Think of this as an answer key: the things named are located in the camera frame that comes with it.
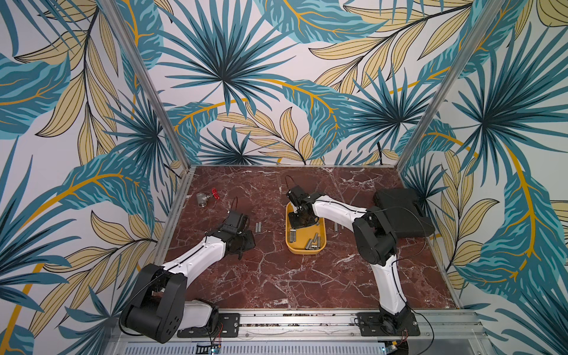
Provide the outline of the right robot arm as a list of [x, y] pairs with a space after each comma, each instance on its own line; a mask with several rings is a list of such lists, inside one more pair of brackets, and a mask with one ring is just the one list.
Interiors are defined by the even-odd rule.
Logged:
[[291, 228], [299, 230], [326, 219], [352, 231], [359, 255], [374, 273], [380, 293], [380, 311], [377, 320], [359, 318], [360, 325], [368, 326], [389, 336], [417, 336], [420, 334], [415, 314], [407, 303], [397, 270], [397, 230], [388, 211], [400, 209], [417, 218], [405, 205], [387, 208], [361, 208], [336, 201], [318, 192], [309, 194], [300, 186], [286, 193], [294, 211], [288, 214]]

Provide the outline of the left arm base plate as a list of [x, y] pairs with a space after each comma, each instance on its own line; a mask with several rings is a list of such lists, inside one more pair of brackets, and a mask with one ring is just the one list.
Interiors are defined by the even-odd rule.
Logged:
[[241, 315], [239, 313], [216, 313], [204, 327], [180, 327], [178, 338], [237, 338], [240, 330]]

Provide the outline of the yellow plastic storage tray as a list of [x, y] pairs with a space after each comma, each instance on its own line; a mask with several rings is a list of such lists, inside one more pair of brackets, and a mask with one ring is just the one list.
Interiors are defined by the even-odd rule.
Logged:
[[[292, 228], [288, 220], [288, 213], [292, 212], [293, 210], [293, 205], [291, 203], [288, 203], [285, 210], [285, 242], [289, 251], [292, 254], [297, 255], [315, 255], [320, 253], [327, 244], [325, 221], [320, 218], [319, 222], [314, 226], [303, 229], [295, 229], [297, 231], [296, 241], [294, 243], [290, 243], [288, 242], [288, 236]], [[320, 248], [317, 250], [305, 250], [306, 244], [308, 243], [309, 239], [313, 238], [316, 233], [318, 233], [320, 236]]]

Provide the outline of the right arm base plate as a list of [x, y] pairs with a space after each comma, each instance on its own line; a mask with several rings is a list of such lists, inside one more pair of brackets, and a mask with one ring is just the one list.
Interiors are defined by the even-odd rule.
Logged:
[[355, 324], [362, 337], [416, 337], [420, 329], [412, 312], [392, 315], [387, 312], [359, 312]]

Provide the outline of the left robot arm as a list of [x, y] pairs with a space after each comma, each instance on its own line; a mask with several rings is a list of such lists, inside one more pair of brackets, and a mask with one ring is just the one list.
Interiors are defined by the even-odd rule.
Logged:
[[121, 331], [162, 344], [175, 336], [212, 340], [222, 326], [218, 307], [201, 300], [188, 303], [186, 290], [224, 257], [235, 254], [241, 258], [255, 247], [248, 224], [247, 215], [232, 210], [219, 227], [207, 232], [185, 254], [163, 265], [143, 267], [121, 312]]

